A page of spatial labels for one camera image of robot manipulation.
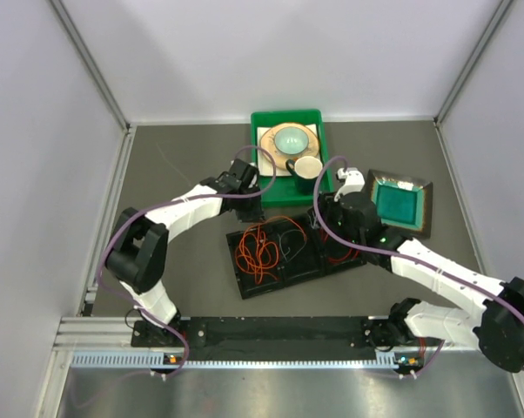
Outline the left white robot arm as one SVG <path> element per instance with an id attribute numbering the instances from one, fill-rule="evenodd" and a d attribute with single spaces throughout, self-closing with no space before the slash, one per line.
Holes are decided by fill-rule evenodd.
<path id="1" fill-rule="evenodd" d="M 181 333 L 179 310 L 162 282 L 169 244 L 225 212 L 261 214 L 258 180 L 259 169 L 237 158 L 228 170 L 201 180 L 182 196 L 146 211 L 130 207 L 120 214 L 101 265 L 129 293 L 160 344 L 175 343 Z"/>

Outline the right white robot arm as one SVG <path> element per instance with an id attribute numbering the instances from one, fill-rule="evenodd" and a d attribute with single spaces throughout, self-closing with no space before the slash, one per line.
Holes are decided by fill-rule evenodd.
<path id="1" fill-rule="evenodd" d="M 524 279 L 504 281 L 435 253 L 418 239 L 386 226 L 363 192 L 340 197 L 315 192 L 314 217 L 329 238 L 366 263 L 418 283 L 453 307 L 407 298 L 393 306 L 392 338 L 402 345 L 434 338 L 480 351 L 496 367 L 524 372 Z"/>

